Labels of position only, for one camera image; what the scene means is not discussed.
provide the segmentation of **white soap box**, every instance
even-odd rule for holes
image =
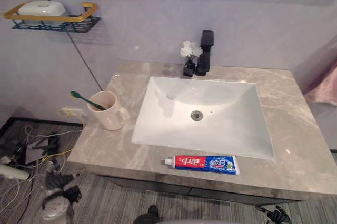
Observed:
[[[41,15],[41,16],[68,16],[68,13],[61,2],[36,1],[23,5],[18,10],[19,15]],[[25,20],[26,24],[38,25],[40,21]],[[45,21],[45,25],[58,26],[62,22]]]

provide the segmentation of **white flower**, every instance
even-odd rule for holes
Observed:
[[[180,50],[180,55],[182,57],[199,57],[202,54],[202,48],[198,47],[195,42],[185,41],[183,42],[182,48]]]

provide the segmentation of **wall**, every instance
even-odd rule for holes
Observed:
[[[4,12],[24,1],[0,0]],[[85,107],[72,100],[70,91],[84,95],[99,91],[66,33],[13,30],[1,18],[0,123],[11,115],[62,120],[56,111],[64,106]]]
[[[120,59],[182,63],[181,42],[200,40],[204,29],[215,31],[212,65],[290,69],[302,91],[337,59],[337,0],[55,1],[73,14],[81,2],[99,5],[97,26],[71,37],[103,87]],[[68,38],[52,33],[48,41]],[[319,105],[313,113],[337,149],[336,108]]]

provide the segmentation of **toothbrush cup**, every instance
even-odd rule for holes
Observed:
[[[100,91],[94,94],[89,100],[106,108],[106,110],[101,111],[93,105],[88,104],[88,109],[107,130],[120,129],[128,122],[130,115],[128,111],[121,106],[117,96],[113,92]]]

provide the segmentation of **wall shelf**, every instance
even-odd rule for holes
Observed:
[[[22,3],[5,13],[5,18],[11,19],[15,23],[12,29],[87,33],[101,19],[100,17],[92,16],[92,14],[97,10],[97,5],[94,3],[83,3],[82,6],[84,7],[85,12],[79,16],[19,15],[18,10],[25,4],[27,3]],[[36,24],[31,24],[27,21],[37,22]],[[48,21],[60,22],[61,24],[53,26],[46,24]]]

